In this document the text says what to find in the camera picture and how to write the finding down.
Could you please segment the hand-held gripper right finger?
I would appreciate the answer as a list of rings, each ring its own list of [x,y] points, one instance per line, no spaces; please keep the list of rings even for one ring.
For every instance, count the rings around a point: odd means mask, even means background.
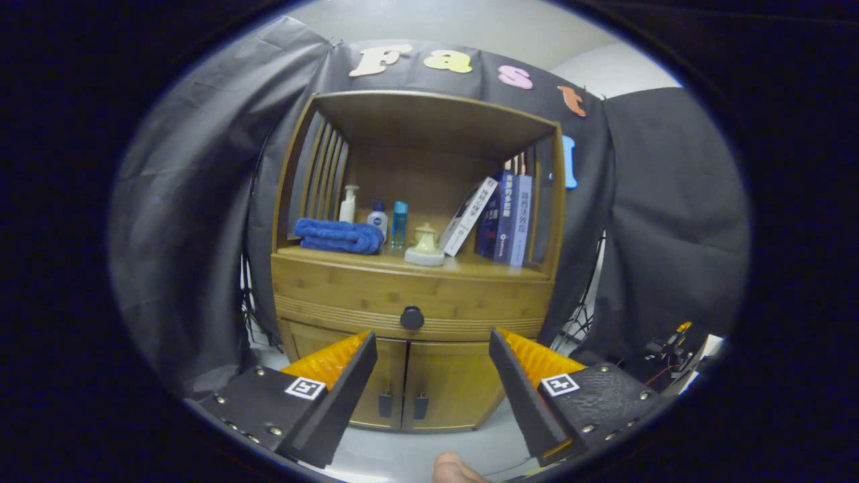
[[[489,354],[531,458],[541,467],[597,453],[645,426],[665,398],[616,365],[586,365],[493,328]]]

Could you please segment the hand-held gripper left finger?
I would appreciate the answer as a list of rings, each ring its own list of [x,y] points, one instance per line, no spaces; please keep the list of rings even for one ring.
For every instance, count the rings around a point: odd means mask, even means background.
[[[185,403],[282,458],[325,468],[334,461],[377,360],[376,335],[365,331],[282,370],[252,367]]]

